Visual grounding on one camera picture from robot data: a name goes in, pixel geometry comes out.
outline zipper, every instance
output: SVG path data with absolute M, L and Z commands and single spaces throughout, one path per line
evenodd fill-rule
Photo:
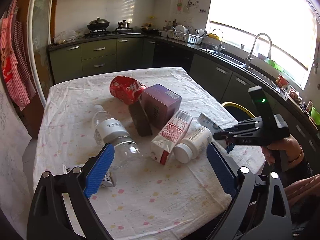
M 298 188 L 296 191 L 290 193 L 289 195 L 287 195 L 287 197 L 290 197 L 291 195 L 297 193 L 298 191 L 302 190 L 303 188 L 305 188 L 306 186 L 310 185 L 312 182 L 314 182 L 316 179 L 318 179 L 320 177 L 320 174 L 318 174 L 318 176 L 316 176 L 313 180 L 309 181 L 307 184 L 303 185 L 302 187 Z

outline person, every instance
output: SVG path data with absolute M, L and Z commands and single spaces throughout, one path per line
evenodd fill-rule
M 289 169 L 279 177 L 289 201 L 292 239 L 319 239 L 320 184 L 317 180 L 320 175 L 312 177 L 312 169 L 303 149 L 292 135 L 261 147 L 269 165 L 275 163 L 270 150 L 285 150 L 288 156 Z

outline purple box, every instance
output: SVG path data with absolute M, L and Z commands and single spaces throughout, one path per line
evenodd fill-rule
M 149 121 L 161 130 L 178 111 L 182 97 L 160 84 L 143 90 L 141 104 L 147 113 Z

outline red soda can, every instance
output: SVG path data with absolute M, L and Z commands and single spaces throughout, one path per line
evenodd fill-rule
M 110 93 L 126 105 L 136 102 L 146 88 L 138 80 L 130 77 L 116 76 L 110 84 Z

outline faucet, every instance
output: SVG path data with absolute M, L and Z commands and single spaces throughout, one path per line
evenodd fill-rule
M 218 53 L 221 53 L 221 49 L 222 49 L 222 40 L 223 40 L 223 31 L 222 31 L 221 29 L 214 29 L 214 30 L 212 31 L 212 33 L 213 33 L 215 30 L 219 30 L 219 31 L 221 31 L 221 32 L 222 32 L 221 43 L 220 43 L 220 45 L 218 46 L 218 49 L 217 49 L 217 52 L 218 52 Z
M 257 39 L 258 39 L 259 36 L 261 36 L 261 35 L 265 35 L 265 36 L 267 36 L 268 39 L 269 39 L 269 45 L 270 45 L 270 46 L 269 46 L 268 58 L 271 59 L 271 48 L 272 48 L 271 38 L 269 37 L 269 35 L 267 35 L 267 34 L 265 34 L 265 33 L 259 33 L 259 34 L 254 38 L 254 43 L 253 43 L 253 46 L 252 46 L 252 49 L 251 49 L 251 51 L 250 51 L 249 56 L 245 59 L 245 65 L 246 65 L 247 67 L 249 67 L 250 61 L 253 60 L 253 57 L 252 57 L 253 49 L 254 49 L 254 46 L 256 45 Z

